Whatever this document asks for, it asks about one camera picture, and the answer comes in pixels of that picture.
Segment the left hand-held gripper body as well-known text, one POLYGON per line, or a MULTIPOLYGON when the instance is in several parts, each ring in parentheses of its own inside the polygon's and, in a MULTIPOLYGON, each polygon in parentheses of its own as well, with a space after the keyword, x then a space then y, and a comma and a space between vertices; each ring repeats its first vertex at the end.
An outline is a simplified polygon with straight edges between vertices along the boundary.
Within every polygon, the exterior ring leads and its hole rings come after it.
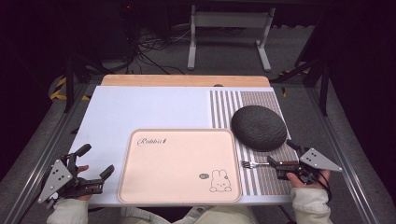
POLYGON ((47 203, 51 208, 60 199, 80 199, 103 192, 104 181, 101 178, 87 180, 78 177, 80 168, 76 166, 76 161, 69 160, 69 155, 56 160, 51 166, 38 195, 38 203, 47 203))

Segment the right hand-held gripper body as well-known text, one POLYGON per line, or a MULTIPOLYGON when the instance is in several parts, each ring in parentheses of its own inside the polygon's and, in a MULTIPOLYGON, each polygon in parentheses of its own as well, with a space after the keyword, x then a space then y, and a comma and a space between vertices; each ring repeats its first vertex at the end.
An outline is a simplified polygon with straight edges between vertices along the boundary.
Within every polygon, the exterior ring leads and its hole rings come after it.
POLYGON ((293 147, 298 156, 297 162, 276 162, 276 177, 287 180, 287 173, 295 174, 303 183, 318 183, 320 171, 342 172, 343 168, 326 156, 309 147, 293 147))

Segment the fork with brown handle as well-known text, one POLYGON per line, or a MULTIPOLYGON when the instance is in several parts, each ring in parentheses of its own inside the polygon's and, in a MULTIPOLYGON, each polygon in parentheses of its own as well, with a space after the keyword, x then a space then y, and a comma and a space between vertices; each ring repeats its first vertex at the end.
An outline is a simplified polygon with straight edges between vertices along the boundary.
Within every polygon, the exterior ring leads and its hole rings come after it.
POLYGON ((241 166, 247 169, 253 169, 264 166, 271 166, 273 168, 277 166, 292 166, 298 165, 297 161, 275 161, 275 162, 255 162, 255 161, 241 161, 241 166))

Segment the person's right hand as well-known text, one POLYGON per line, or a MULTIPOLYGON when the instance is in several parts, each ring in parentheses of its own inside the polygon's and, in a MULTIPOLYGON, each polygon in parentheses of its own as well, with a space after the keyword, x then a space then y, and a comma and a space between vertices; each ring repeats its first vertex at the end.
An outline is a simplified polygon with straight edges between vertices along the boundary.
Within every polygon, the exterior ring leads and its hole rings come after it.
POLYGON ((324 189, 329 186, 328 181, 331 175, 329 170, 321 170, 321 175, 319 176, 320 183, 315 183, 311 185, 306 185, 302 182, 295 174, 287 173, 287 178, 290 181, 290 184, 294 188, 311 188, 311 189, 324 189))

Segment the striped placemat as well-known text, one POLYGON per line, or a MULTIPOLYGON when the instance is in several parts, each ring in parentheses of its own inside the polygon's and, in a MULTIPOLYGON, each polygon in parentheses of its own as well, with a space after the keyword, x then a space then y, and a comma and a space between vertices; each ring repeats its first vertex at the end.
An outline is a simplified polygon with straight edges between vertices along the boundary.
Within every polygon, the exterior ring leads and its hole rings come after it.
POLYGON ((274 91, 210 90, 209 114, 213 128, 228 129, 235 138, 242 194, 281 196, 290 193, 290 182, 279 177, 268 159, 283 165, 296 164, 296 152, 286 144, 290 138, 274 91), (246 168, 242 162, 259 164, 246 168))

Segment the dark grey round plate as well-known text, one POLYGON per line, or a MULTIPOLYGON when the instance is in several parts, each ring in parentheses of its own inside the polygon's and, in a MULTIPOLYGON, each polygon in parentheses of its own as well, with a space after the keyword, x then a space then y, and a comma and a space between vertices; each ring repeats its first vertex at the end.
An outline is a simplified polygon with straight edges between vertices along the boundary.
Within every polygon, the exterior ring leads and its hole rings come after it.
POLYGON ((247 105, 232 116, 234 136, 245 146, 260 152, 281 147, 287 139, 287 127, 273 110, 261 105, 247 105))

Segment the pink rabbit print tray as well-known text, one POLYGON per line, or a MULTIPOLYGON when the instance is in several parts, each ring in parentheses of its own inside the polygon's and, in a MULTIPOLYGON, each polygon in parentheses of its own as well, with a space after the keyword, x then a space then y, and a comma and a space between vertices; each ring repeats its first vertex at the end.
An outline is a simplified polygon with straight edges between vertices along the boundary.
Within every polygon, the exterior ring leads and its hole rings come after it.
POLYGON ((132 133, 118 196, 128 204, 234 203, 242 195, 233 134, 226 129, 132 133))

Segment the person's lap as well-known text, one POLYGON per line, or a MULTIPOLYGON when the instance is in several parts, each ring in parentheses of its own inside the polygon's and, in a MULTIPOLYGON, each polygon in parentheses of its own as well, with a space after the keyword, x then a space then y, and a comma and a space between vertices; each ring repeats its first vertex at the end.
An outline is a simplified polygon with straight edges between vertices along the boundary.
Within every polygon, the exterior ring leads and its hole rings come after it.
POLYGON ((246 206, 194 206, 175 222, 137 207, 122 208, 120 224, 258 224, 246 206))

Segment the wooden board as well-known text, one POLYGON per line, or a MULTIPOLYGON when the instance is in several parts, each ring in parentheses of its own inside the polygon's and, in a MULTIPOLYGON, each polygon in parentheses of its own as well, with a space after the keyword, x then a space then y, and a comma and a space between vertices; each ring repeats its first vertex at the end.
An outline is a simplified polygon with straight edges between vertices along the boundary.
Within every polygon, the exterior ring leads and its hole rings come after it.
POLYGON ((269 87, 267 77, 209 75, 106 75, 102 86, 269 87))

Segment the white metal stand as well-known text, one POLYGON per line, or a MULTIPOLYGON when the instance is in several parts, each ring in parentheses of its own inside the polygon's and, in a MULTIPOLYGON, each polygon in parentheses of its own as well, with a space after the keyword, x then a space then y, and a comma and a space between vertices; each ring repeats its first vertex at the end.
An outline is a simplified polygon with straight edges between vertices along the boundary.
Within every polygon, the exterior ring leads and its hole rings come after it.
POLYGON ((236 43, 236 40, 226 40, 226 37, 238 37, 244 32, 250 33, 246 42, 254 46, 264 72, 271 72, 265 46, 276 14, 274 7, 264 12, 234 12, 209 11, 196 5, 191 6, 190 44, 187 58, 187 69, 195 69, 197 44, 206 43, 236 43))

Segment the black metal frame leg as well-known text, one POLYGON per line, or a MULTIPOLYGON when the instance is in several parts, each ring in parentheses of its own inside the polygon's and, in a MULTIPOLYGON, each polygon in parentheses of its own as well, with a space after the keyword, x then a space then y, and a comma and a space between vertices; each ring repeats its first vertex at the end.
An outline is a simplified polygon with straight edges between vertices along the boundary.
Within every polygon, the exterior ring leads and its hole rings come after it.
POLYGON ((322 65, 323 72, 321 76, 320 84, 320 95, 319 95, 319 108, 323 116, 327 117, 327 98, 328 98, 328 86, 329 86, 329 71, 326 62, 322 65))

